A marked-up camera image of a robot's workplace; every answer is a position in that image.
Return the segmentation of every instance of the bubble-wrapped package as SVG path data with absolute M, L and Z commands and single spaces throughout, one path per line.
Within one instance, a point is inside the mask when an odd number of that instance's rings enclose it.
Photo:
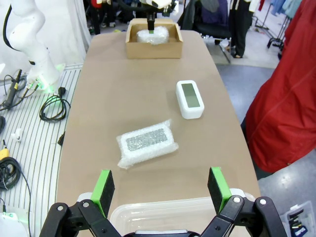
M 139 162 L 159 157 L 178 149 L 170 129 L 171 120 L 125 133 L 117 137 L 121 150 L 118 166 L 128 169 Z
M 137 32 L 137 42 L 151 43 L 152 45 L 168 43 L 169 42 L 168 29 L 165 26 L 157 26 L 155 27 L 153 34 L 150 34 L 149 30 L 141 30 Z

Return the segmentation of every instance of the open cardboard box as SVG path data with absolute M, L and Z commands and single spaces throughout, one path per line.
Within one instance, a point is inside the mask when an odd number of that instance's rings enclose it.
M 133 19 L 126 34 L 126 52 L 128 58 L 181 58 L 183 40 L 180 28 L 171 19 L 156 19 L 155 27 L 165 26 L 169 31 L 169 42 L 158 45 L 138 43 L 137 32 L 146 30 L 147 19 Z

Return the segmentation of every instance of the person in red jacket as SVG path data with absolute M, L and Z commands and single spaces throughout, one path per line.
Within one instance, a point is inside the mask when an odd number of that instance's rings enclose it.
M 303 0 L 285 32 L 282 59 L 244 120 L 250 154 L 267 174 L 316 147 L 315 42 L 316 0 Z

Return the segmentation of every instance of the gray lcd screen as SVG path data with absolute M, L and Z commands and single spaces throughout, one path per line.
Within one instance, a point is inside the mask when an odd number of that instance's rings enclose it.
M 132 152 L 167 140 L 164 129 L 160 128 L 126 140 L 127 148 Z
M 182 89 L 184 92 L 184 96 L 186 97 L 188 107 L 189 108 L 199 107 L 198 98 L 194 91 L 193 85 L 191 83 L 182 84 Z

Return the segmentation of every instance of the plastic bin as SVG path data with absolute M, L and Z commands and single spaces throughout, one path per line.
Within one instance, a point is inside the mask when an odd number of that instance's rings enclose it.
M 199 234 L 216 215 L 211 197 L 160 201 L 119 206 L 110 217 L 121 235 L 136 230 L 189 230 Z M 245 227 L 236 226 L 231 237 L 249 237 Z
M 315 223 L 315 216 L 313 212 L 313 205 L 311 201 L 307 201 L 301 205 L 295 205 L 291 207 L 291 209 L 288 212 L 280 216 L 288 237 L 292 237 L 290 225 L 288 223 L 289 216 L 302 209 L 304 209 L 304 211 L 303 213 L 299 214 L 299 221 L 302 222 L 302 225 L 305 226 L 308 230 L 308 232 L 304 235 L 304 237 L 316 236 L 316 223 Z

